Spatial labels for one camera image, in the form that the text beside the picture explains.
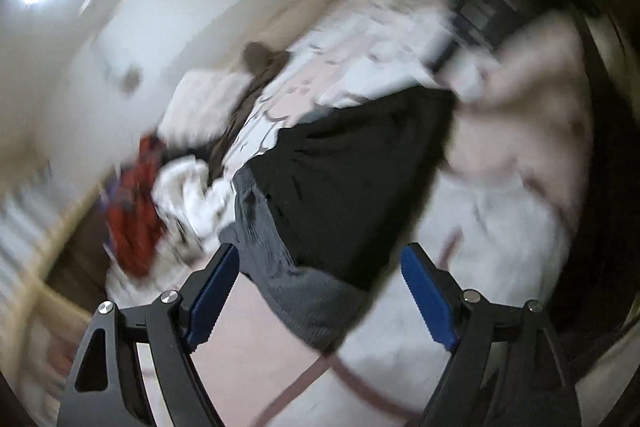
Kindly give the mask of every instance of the brown strap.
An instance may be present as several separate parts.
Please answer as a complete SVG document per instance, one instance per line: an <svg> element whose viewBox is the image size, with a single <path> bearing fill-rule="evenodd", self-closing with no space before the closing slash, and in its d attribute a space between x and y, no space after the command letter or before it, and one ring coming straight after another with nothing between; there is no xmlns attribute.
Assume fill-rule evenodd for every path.
<svg viewBox="0 0 640 427"><path fill-rule="evenodd" d="M318 378L322 377L329 369L329 363L325 357L320 357L311 364L302 375L296 378L294 382L287 387L280 395L272 401L266 409L260 413L260 416L252 424L252 427L264 427L273 418L297 397L306 391L306 388L314 383Z"/></svg>
<svg viewBox="0 0 640 427"><path fill-rule="evenodd" d="M342 383L374 409L407 420L413 420L420 416L420 412L398 405L371 388L362 378L352 373L351 369L344 365L344 362L337 355L329 355L327 360Z"/></svg>
<svg viewBox="0 0 640 427"><path fill-rule="evenodd" d="M458 249L462 239L463 239L462 229L460 227L457 227L451 234L449 241L447 242L447 244L444 247L444 250L442 251L442 255L440 256L440 262L438 263L439 269L449 270L449 261L451 261L453 254L456 253L456 250Z"/></svg>

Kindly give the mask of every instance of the pile of clothes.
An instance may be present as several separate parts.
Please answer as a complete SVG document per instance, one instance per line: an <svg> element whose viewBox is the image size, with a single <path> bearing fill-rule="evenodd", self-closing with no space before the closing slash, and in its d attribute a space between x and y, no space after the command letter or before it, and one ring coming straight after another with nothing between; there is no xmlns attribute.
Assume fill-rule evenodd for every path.
<svg viewBox="0 0 640 427"><path fill-rule="evenodd" d="M126 278L171 280L173 268L216 248L216 232L228 221L221 218L233 197L231 185L220 179L223 157L289 54L250 42L242 57L252 79L231 103L226 100L226 126L196 148L167 147L156 134L145 136L133 165L107 184L108 249Z"/></svg>
<svg viewBox="0 0 640 427"><path fill-rule="evenodd" d="M308 114L236 173L220 240L309 346L330 347L366 304L442 159L453 106L449 91L415 86Z"/></svg>

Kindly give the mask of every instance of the bed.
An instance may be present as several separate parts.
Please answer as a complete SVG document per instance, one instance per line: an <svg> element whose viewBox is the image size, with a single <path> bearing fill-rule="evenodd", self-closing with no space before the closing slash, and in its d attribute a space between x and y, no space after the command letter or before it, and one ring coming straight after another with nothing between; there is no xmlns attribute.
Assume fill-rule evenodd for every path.
<svg viewBox="0 0 640 427"><path fill-rule="evenodd" d="M495 55L464 50L435 82L424 63L448 35L448 0L330 1L325 10L314 1L319 12L311 28L291 29L291 13L308 2L299 0L256 34L255 40L285 44L292 58L258 97L224 158L223 178L230 182L247 160L274 146L278 130L318 106L358 105L416 82L447 87L460 103L446 161L404 243L420 243L461 287L490 301L547 301L578 225L590 158L590 100L571 17L548 12ZM214 132L207 127L210 106L199 114L194 93L198 107L207 107L230 75L238 78L229 70L186 77L160 125L161 138L194 146ZM110 298L127 307L179 288L218 245L210 241L196 263L159 266L141 282L114 266ZM405 425L428 402L448 358L424 327L395 263L368 312L331 354L290 333L241 275L209 342L193 355L230 427L300 425L301 418L309 426ZM148 351L141 361L156 421L170 425Z"/></svg>

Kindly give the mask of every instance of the white wall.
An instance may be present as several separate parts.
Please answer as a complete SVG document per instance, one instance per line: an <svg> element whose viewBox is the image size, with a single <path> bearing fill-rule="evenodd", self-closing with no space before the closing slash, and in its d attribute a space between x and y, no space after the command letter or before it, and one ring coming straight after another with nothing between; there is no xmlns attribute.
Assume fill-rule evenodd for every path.
<svg viewBox="0 0 640 427"><path fill-rule="evenodd" d="M140 70L127 96L106 81L87 36L62 68L36 130L41 154L80 188L135 152L155 127L187 69L212 66L258 20L290 0L122 0L98 31L100 48Z"/></svg>
<svg viewBox="0 0 640 427"><path fill-rule="evenodd" d="M121 0L0 0L0 150L33 137L44 103L72 57Z"/></svg>
<svg viewBox="0 0 640 427"><path fill-rule="evenodd" d="M7 191L17 188L36 173L43 163L34 149L28 146L4 149L0 154L0 201Z"/></svg>

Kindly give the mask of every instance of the fabric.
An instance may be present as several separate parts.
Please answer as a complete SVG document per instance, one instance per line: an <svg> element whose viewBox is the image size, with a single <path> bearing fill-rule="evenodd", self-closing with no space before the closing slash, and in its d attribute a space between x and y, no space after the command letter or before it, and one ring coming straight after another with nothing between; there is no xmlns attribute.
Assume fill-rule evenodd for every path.
<svg viewBox="0 0 640 427"><path fill-rule="evenodd" d="M548 311L577 381L617 340L638 299L640 130L586 22L577 16L576 25L590 78L593 155L580 226Z"/></svg>
<svg viewBox="0 0 640 427"><path fill-rule="evenodd" d="M272 148L280 129L295 124L305 113L318 108L318 105L357 105L406 89L415 84L416 80L425 86L436 86L430 74L425 71L422 60L432 52L437 54L441 50L443 36L448 36L446 28L449 13L444 2L445 0L342 0L304 38L292 46L291 50L295 53L293 60L258 99L246 126L225 158L225 176L232 175L252 156ZM410 23L402 26L402 21L407 20ZM395 33L391 33L388 28L394 28ZM400 31L399 28L411 28L411 31L403 32L406 30ZM306 82L310 76L305 71L312 71L311 60L330 50L331 45L345 38L345 34L349 34L350 39L364 39L373 31L379 40L364 46L364 50L355 48L355 55L340 56L336 48L336 53L332 56L339 58L343 66L342 72L334 80L327 82L322 76L318 76L313 82ZM559 212L563 208L562 202L568 202L564 208L569 211L572 208L578 211L580 209L580 187L583 186L580 183L584 183L586 179L591 128L589 100L583 96L585 84L581 58L580 42L571 19L564 14L549 13L507 38L495 54L487 54L482 48L460 50L458 58L454 57L440 73L439 80L450 82L450 87L460 98L463 98L463 93L468 94L465 97L468 103L461 103L455 111L452 136L446 146L446 159L455 167L448 176L453 180L466 180L470 185L470 194L478 195L479 201L482 201L482 193L500 194L499 187L503 187L504 194L511 194L502 199L491 196L485 199L485 204L478 206L478 228L486 219L494 224L492 229L496 231L495 234L499 234L498 230L502 226L498 225L498 216L506 214L508 217L508 209L513 210L511 204L516 208L522 205L523 209L516 212L519 219L508 221L504 225L517 225L518 231L513 229L509 241L514 244L511 248L506 244L502 245L500 255L505 251L518 252L522 247L520 240L524 242L531 239L527 227L523 225L528 219L534 219L538 223L536 229L540 237L535 238L531 247L526 247L529 253L523 256L522 262L528 264L520 268L514 267L512 273L505 270L493 273L489 268L493 263L494 247L491 246L491 241L496 241L493 237L495 234L485 236L478 250L471 251L467 250L471 248L465 239L467 236L460 238L460 231L456 226L446 230L447 233L443 232L445 237L438 240L438 245L444 251L436 251L436 258L432 259L435 262L441 257L449 259L450 269L453 270L457 256L461 255L466 260L465 263L468 263L463 266L467 266L469 270L477 268L478 276L468 280L469 286L480 288L488 296L492 295L492 288L504 287L503 297L508 301L512 299L514 305L523 304L526 300L524 295L530 292L541 298L542 293L539 292L547 292L554 285L554 274L557 274L558 264L561 265L562 260L566 259L567 238L571 237L571 232L565 232L567 227L559 218L562 214ZM541 92L546 93L546 102L542 102ZM486 135L482 138L485 148L491 146L488 149L490 153L484 153L482 146L476 148L472 140L458 142L461 137L458 134L458 120L465 118L466 112L472 110L475 111L476 118L482 116L482 120L495 124L491 131L486 129ZM575 120L584 122L585 133L576 135L574 126L566 124L567 121ZM505 130L508 130L507 136L511 137L501 147L496 136L502 136ZM537 138L541 133L542 136L546 134L546 140ZM559 145L554 145L563 142L575 145L566 149L558 149ZM465 149L469 152L466 163L462 155L458 156ZM562 153L558 156L561 160L558 165L567 166L558 169L555 178L547 177L545 172L553 172L556 150ZM565 192L568 197L556 197L557 192L553 187L564 186L570 188ZM468 204L473 208L471 201L474 199L470 197ZM472 237L471 232L467 233L468 237ZM408 235L406 242L412 237L415 235ZM416 240L429 254L433 253L433 248L429 247L431 243L422 243L419 237ZM508 266L512 260L509 258L503 261ZM514 257L513 261L519 263L520 258ZM488 263L486 271L482 269L485 263ZM528 273L529 276L526 279L513 279L513 274L521 272ZM353 342L350 337L356 329L347 335L344 349L349 343L354 355L344 351L342 347L338 351L346 359L344 363L348 369L359 375L360 381L370 391L386 397L387 401L392 401L399 407L420 412L431 395L432 385L437 383L442 374L448 355L444 352L435 355L431 351L427 354L422 352L433 346L430 344L431 337L399 272L397 277L396 283L395 275L392 275L376 291L372 309L359 323L367 323L369 333L359 334ZM390 300L391 295L400 299L398 302L402 302L402 295L406 297L406 308L397 314L397 304ZM378 302L383 307L375 312ZM395 330L398 330L397 335L388 334ZM362 354L362 359L356 359L357 353ZM398 353L406 353L407 356L403 358ZM381 383L381 380L388 380L388 384ZM344 410L338 405L332 407L332 403L338 403L338 394L345 394L342 381L329 390L324 389L322 393L311 394L311 391L312 388L309 388L300 394L269 425L287 425L287 420L291 422L292 418L300 419L296 416L297 412L311 409L312 413L305 413L305 421L308 420L312 426L324 426L335 417L350 417L353 410L356 410L355 406L353 410ZM367 425L384 425L385 419L388 419L386 413L377 413L372 416L372 423Z"/></svg>
<svg viewBox="0 0 640 427"><path fill-rule="evenodd" d="M107 295L119 308L151 304L163 291L179 290L193 270L176 257L173 247L158 248L144 278L130 277L117 263L112 264L107 272Z"/></svg>
<svg viewBox="0 0 640 427"><path fill-rule="evenodd" d="M224 133L212 144L209 155L209 179L222 175L222 160L234 142L247 117L254 108L255 100L264 89L282 71L289 61L289 52L273 52L260 42L250 42L242 53L247 69L255 75L245 92L238 98Z"/></svg>
<svg viewBox="0 0 640 427"><path fill-rule="evenodd" d="M442 158L453 103L410 87L282 129L248 162L295 265L371 288Z"/></svg>
<svg viewBox="0 0 640 427"><path fill-rule="evenodd" d="M153 135L140 140L135 165L120 175L120 185L107 210L113 253L129 275L144 277L156 254L164 224L156 213L151 190L161 165L164 144Z"/></svg>
<svg viewBox="0 0 640 427"><path fill-rule="evenodd" d="M640 344L639 337L636 337L635 342ZM615 357L614 359L616 360L616 365L620 368L625 367L626 370L628 365L631 365L631 367L633 367L633 365L637 365L636 362L638 361L638 357L635 358L636 362L631 362L629 364L629 362L625 360L625 356L622 353L612 353L612 355L613 357ZM609 380L607 379L606 381L604 381L604 383L601 383L601 385L606 385L608 381ZM633 425L633 422L638 419L638 407L636 407L636 404L639 389L640 369L637 369L636 373L628 382L627 386L618 398L615 405L609 410L609 413L607 414L604 421L598 423L598 427L618 427L619 425ZM598 399L587 396L585 397L585 402L591 405L593 403L597 403ZM585 416L587 415L583 411L583 409L580 410L580 415L582 416L582 427L591 427L590 421L585 419Z"/></svg>
<svg viewBox="0 0 640 427"><path fill-rule="evenodd" d="M529 298L546 300L550 295L568 253L570 232L553 206L531 192L517 172L493 180L469 180L439 171L429 203L407 241L417 241L461 287L478 289L492 302L522 306ZM399 267L394 266L337 356L373 392L419 413L450 354L431 338ZM496 356L492 354L490 363ZM340 382L322 393L309 388L271 425L285 425L284 418L294 409L312 409L315 403L322 407L305 416L306 425L319 427L334 415L348 414L334 406L344 393ZM370 413L380 414L371 407ZM374 425L384 425L382 418Z"/></svg>
<svg viewBox="0 0 640 427"><path fill-rule="evenodd" d="M366 293L332 275L292 263L248 166L235 177L236 221L220 232L221 243L240 252L240 271L251 277L277 317L302 341L324 349L344 333Z"/></svg>
<svg viewBox="0 0 640 427"><path fill-rule="evenodd" d="M492 54L538 11L525 0L454 0L452 12L450 35L423 63L435 82L455 89L462 102L473 102L482 98L484 90L469 86L496 69Z"/></svg>
<svg viewBox="0 0 640 427"><path fill-rule="evenodd" d="M272 50L285 50L300 38L334 0L295 0L270 18L248 40ZM242 92L254 76L241 67L241 52L233 65L188 71L158 126L168 147L197 146L220 137Z"/></svg>
<svg viewBox="0 0 640 427"><path fill-rule="evenodd" d="M187 71L158 126L168 146L196 146L220 137L252 76L236 70Z"/></svg>
<svg viewBox="0 0 640 427"><path fill-rule="evenodd" d="M206 239L223 226L220 219L233 198L226 180L216 180L207 188L209 168L194 156L167 163L151 191L159 216L168 230Z"/></svg>

